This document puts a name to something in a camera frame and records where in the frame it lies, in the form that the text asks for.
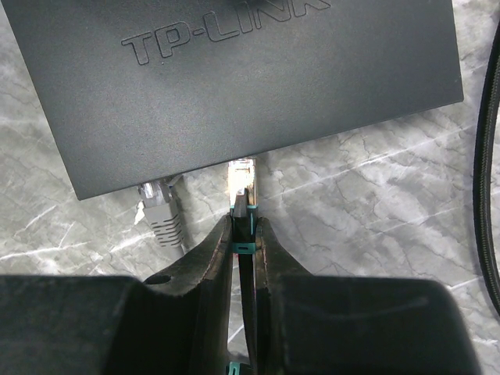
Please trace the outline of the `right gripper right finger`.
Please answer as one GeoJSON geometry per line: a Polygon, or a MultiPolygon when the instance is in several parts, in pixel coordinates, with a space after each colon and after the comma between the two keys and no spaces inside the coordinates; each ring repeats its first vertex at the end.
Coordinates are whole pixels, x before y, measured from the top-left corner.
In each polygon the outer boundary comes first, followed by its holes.
{"type": "Polygon", "coordinates": [[[259,220],[260,374],[479,374],[450,290],[434,280],[316,276],[259,220]]]}

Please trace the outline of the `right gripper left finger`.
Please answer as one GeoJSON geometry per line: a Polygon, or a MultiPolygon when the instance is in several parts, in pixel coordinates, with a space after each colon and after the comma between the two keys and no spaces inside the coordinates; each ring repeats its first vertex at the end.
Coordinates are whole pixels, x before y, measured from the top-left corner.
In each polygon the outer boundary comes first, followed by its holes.
{"type": "Polygon", "coordinates": [[[223,374],[233,257],[220,219],[147,280],[4,275],[4,374],[223,374]]]}

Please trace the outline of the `black network switch box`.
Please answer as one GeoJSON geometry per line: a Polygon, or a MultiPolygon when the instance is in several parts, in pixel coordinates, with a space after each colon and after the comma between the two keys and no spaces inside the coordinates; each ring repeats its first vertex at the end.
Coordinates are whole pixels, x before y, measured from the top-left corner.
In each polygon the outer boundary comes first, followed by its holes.
{"type": "Polygon", "coordinates": [[[80,200],[463,100],[450,1],[5,1],[80,200]]]}

